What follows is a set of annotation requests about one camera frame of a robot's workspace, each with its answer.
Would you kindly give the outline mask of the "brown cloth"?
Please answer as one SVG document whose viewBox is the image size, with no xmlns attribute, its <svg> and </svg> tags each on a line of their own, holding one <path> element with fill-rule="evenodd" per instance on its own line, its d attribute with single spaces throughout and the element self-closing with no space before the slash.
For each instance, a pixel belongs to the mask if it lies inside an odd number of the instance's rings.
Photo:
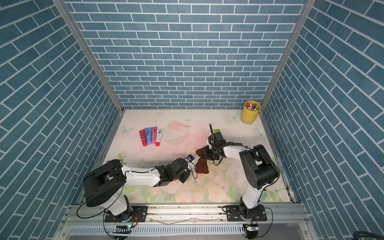
<svg viewBox="0 0 384 240">
<path fill-rule="evenodd" d="M 209 168 L 207 164 L 207 159 L 204 158 L 205 149 L 201 148 L 196 151 L 197 156 L 199 157 L 196 166 L 195 171 L 197 174 L 208 174 Z"/>
</svg>

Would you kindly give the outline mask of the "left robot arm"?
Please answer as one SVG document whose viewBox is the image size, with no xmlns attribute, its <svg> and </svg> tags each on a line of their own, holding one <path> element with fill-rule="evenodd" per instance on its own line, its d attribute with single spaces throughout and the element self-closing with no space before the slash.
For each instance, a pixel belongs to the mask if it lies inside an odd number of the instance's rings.
<svg viewBox="0 0 384 240">
<path fill-rule="evenodd" d="M 86 206 L 101 206 L 113 216 L 130 213 L 128 197 L 123 194 L 125 187 L 163 187 L 174 181 L 185 183 L 191 174 L 193 160 L 194 157 L 189 155 L 149 169 L 132 168 L 122 165 L 120 160 L 111 160 L 84 176 Z"/>
</svg>

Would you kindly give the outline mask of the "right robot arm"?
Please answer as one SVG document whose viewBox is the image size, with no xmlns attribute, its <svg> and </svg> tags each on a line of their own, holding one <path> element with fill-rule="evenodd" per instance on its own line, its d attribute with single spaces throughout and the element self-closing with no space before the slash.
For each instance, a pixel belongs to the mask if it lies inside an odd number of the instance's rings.
<svg viewBox="0 0 384 240">
<path fill-rule="evenodd" d="M 224 158 L 241 162 L 249 183 L 240 200 L 242 211 L 253 211 L 260 206 L 261 196 L 268 186 L 280 177 L 280 170 L 263 145 L 246 147 L 241 143 L 227 142 L 220 132 L 211 134 L 203 148 L 203 158 L 220 164 Z"/>
</svg>

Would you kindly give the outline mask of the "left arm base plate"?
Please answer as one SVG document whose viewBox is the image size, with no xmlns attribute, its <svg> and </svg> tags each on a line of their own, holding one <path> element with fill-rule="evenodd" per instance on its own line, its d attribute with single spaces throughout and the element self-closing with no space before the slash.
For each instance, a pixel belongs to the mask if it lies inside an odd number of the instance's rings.
<svg viewBox="0 0 384 240">
<path fill-rule="evenodd" d="M 145 222 L 148 213 L 148 206 L 131 206 L 129 210 L 114 216 L 111 211 L 107 210 L 104 217 L 106 223 L 142 223 Z"/>
</svg>

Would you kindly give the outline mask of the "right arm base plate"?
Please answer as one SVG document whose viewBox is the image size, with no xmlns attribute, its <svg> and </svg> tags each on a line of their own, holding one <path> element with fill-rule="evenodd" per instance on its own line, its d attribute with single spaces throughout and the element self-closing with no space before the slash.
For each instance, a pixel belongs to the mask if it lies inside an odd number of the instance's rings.
<svg viewBox="0 0 384 240">
<path fill-rule="evenodd" d="M 245 205 L 228 205 L 224 206 L 222 210 L 225 212 L 228 222 L 267 221 L 267 215 L 263 205 L 259 205 L 253 209 L 247 209 Z"/>
</svg>

